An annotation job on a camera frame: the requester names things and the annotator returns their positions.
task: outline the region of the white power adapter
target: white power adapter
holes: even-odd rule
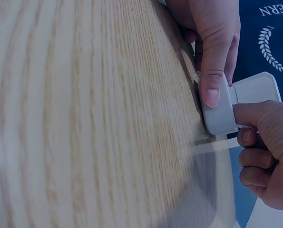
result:
[[[224,75],[218,106],[209,108],[201,99],[206,127],[213,135],[235,133],[239,126],[235,122],[232,105],[268,100],[281,101],[278,85],[271,74],[263,72],[235,82],[231,87]]]

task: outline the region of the white printed logo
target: white printed logo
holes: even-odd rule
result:
[[[269,47],[269,38],[271,37],[272,33],[271,31],[274,28],[271,26],[267,26],[267,28],[263,28],[261,31],[261,34],[259,36],[259,45],[260,45],[260,50],[264,56],[264,58],[266,58],[267,62],[269,62],[269,64],[272,64],[273,67],[277,70],[279,70],[280,72],[283,71],[283,66],[281,63],[279,63],[272,55],[270,47]]]

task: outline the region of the fingernail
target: fingernail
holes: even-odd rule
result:
[[[247,131],[243,134],[243,142],[244,143],[249,142],[249,135],[250,135],[250,131]]]
[[[219,91],[217,89],[208,89],[206,92],[206,105],[210,108],[216,108],[219,102]]]
[[[272,156],[268,154],[260,154],[259,155],[259,162],[263,165],[269,165],[271,161]]]

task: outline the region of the hand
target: hand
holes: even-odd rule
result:
[[[245,148],[239,156],[242,184],[266,205],[283,210],[283,103],[236,104],[234,115],[237,124],[253,128],[238,134]]]
[[[196,68],[201,71],[200,95],[217,107],[223,72],[229,85],[240,37],[238,0],[166,0],[176,21],[191,29],[184,37],[195,43]]]

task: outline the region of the wooden table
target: wooden table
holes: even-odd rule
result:
[[[0,0],[0,228],[232,227],[190,56],[155,0]]]

